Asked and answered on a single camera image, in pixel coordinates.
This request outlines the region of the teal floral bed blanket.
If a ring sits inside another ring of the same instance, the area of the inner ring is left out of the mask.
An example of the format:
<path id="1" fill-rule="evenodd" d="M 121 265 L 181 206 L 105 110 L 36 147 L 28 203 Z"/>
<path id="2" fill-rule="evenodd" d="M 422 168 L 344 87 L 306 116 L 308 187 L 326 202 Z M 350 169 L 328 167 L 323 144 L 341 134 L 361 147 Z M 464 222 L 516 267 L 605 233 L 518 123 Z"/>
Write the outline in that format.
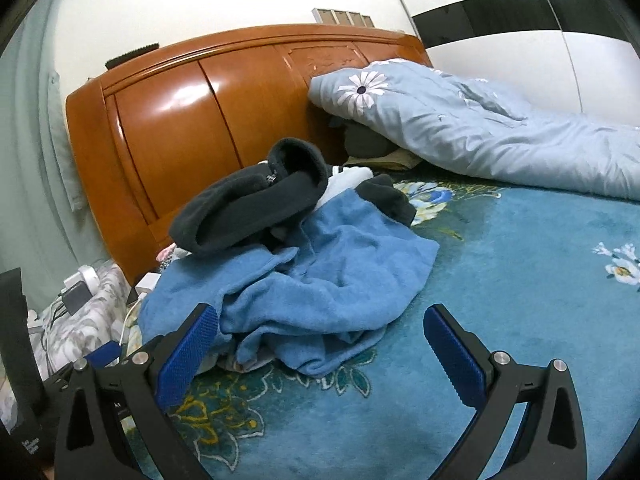
<path id="1" fill-rule="evenodd" d="M 598 478 L 639 418 L 639 206 L 428 179 L 401 191 L 412 228 L 354 193 L 284 252 L 174 262 L 134 319 L 141 341 L 196 304 L 218 334 L 169 416 L 215 479 L 425 479 L 496 389 L 584 450 Z"/>

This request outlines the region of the blue fleece garment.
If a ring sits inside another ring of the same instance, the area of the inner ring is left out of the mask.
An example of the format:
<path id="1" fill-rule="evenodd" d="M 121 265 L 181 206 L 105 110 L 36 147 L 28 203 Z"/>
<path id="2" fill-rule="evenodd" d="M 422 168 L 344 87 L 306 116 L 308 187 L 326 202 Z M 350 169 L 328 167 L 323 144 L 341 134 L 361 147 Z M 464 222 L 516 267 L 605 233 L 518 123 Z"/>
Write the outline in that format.
<path id="1" fill-rule="evenodd" d="M 347 190 L 310 214 L 284 247 L 187 256 L 144 300 L 144 340 L 176 330 L 198 304 L 219 316 L 206 350 L 251 368 L 277 359 L 323 377 L 377 344 L 423 289 L 439 250 Z"/>

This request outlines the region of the wooden headboard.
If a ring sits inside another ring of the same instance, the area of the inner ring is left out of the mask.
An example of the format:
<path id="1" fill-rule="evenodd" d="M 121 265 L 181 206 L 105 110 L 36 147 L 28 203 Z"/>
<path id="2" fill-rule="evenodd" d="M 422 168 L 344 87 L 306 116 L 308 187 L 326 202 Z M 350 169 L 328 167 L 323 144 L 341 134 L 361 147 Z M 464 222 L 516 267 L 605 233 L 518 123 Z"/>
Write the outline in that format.
<path id="1" fill-rule="evenodd" d="M 156 265 L 180 209 L 212 183 L 263 160 L 277 140 L 346 159 L 312 78 L 404 58 L 427 64 L 415 36 L 327 24 L 227 30 L 140 55 L 66 101 L 77 171 L 104 244 L 125 278 Z"/>

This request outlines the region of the black and white fleece jacket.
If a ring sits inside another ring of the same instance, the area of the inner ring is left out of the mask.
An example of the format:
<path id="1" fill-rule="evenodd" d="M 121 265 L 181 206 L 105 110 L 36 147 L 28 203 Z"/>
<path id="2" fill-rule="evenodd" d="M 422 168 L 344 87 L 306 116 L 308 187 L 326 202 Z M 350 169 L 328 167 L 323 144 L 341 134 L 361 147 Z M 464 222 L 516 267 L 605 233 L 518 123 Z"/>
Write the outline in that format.
<path id="1" fill-rule="evenodd" d="M 416 218 L 416 207 L 387 174 L 328 165 L 314 144 L 285 138 L 262 162 L 192 198 L 171 223 L 169 236 L 194 256 L 254 242 L 279 244 L 308 214 L 348 190 L 404 226 Z"/>

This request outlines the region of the white wall switch panel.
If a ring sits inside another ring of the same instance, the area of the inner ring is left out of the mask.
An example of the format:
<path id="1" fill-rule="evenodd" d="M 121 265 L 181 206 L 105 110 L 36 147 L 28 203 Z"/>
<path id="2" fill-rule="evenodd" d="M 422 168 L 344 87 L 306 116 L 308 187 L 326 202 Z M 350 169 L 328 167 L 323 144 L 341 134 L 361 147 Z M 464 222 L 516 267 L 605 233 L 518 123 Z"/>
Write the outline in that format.
<path id="1" fill-rule="evenodd" d="M 374 28 L 369 15 L 357 12 L 313 8 L 311 13 L 317 23 Z"/>

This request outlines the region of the dark green pillow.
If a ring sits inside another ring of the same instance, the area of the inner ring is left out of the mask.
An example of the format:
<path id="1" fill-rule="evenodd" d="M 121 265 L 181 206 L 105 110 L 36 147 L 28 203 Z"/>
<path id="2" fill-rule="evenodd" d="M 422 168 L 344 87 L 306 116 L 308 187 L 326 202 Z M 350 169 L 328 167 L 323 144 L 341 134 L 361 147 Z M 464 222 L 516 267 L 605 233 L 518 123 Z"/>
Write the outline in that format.
<path id="1" fill-rule="evenodd" d="M 383 157 L 398 149 L 398 146 L 385 136 L 381 136 L 359 122 L 346 124 L 344 145 L 347 154 L 356 158 Z"/>

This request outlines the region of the black remote on headboard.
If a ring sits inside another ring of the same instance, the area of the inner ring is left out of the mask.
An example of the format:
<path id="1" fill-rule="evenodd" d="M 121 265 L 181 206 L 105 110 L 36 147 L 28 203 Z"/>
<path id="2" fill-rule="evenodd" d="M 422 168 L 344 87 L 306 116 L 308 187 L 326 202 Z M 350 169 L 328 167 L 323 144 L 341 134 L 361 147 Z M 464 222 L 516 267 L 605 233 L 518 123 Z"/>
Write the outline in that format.
<path id="1" fill-rule="evenodd" d="M 111 58 L 110 60 L 106 61 L 105 68 L 107 70 L 112 70 L 113 68 L 119 65 L 122 65 L 124 63 L 127 63 L 133 60 L 134 58 L 138 58 L 141 55 L 145 55 L 147 53 L 153 52 L 157 50 L 159 47 L 160 47 L 159 44 L 149 44 L 148 46 L 131 50 L 129 52 L 116 56 L 116 58 Z"/>

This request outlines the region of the white black-striped wardrobe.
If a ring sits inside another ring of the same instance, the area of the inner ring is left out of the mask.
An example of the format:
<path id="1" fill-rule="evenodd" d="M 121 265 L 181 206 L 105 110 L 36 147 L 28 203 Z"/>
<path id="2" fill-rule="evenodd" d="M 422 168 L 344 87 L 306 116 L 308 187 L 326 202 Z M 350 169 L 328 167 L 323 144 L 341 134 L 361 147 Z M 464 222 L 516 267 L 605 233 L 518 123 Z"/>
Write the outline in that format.
<path id="1" fill-rule="evenodd" d="M 638 125 L 639 55 L 602 0 L 401 0 L 432 64 L 546 110 Z"/>

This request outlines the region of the light blue floral quilt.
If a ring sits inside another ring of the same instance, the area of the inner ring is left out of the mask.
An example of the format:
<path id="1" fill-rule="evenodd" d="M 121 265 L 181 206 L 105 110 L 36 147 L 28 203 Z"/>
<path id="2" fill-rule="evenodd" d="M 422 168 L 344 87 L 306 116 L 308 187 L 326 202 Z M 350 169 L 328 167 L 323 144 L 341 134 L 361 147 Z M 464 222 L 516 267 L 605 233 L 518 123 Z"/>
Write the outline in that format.
<path id="1" fill-rule="evenodd" d="M 533 107 L 482 78 L 391 58 L 309 84 L 315 106 L 464 176 L 639 198 L 639 130 Z"/>

